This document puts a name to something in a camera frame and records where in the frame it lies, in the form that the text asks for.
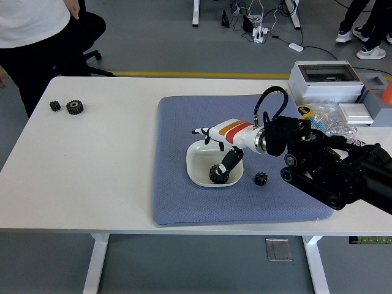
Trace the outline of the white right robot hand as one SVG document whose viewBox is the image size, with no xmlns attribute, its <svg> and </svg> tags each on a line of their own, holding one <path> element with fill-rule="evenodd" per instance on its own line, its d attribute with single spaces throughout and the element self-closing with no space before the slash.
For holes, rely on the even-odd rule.
<svg viewBox="0 0 392 294">
<path fill-rule="evenodd" d="M 211 140 L 218 142 L 222 152 L 226 146 L 231 146 L 222 162 L 210 168 L 209 178 L 215 184 L 224 184 L 228 181 L 230 172 L 243 158 L 244 148 L 258 154 L 266 154 L 264 127 L 247 121 L 229 119 L 210 128 L 195 129 L 192 133 L 204 135 L 206 145 Z"/>
</svg>

